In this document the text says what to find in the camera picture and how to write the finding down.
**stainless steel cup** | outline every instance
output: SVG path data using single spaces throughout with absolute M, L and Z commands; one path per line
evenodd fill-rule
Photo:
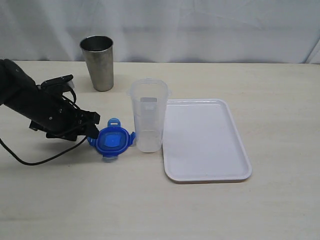
M 107 36 L 89 36 L 80 42 L 93 87 L 105 92 L 114 86 L 114 42 Z

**blue plastic container lid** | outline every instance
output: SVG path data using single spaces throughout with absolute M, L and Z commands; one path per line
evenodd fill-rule
M 121 127 L 119 119 L 111 118 L 97 139 L 88 137 L 87 140 L 103 157 L 114 158 L 126 151 L 133 144 L 135 137 L 135 132 L 129 134 Z

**white backdrop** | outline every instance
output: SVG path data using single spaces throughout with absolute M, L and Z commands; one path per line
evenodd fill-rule
M 82 60 L 94 34 L 117 62 L 320 63 L 320 0 L 0 1 L 0 58 Z

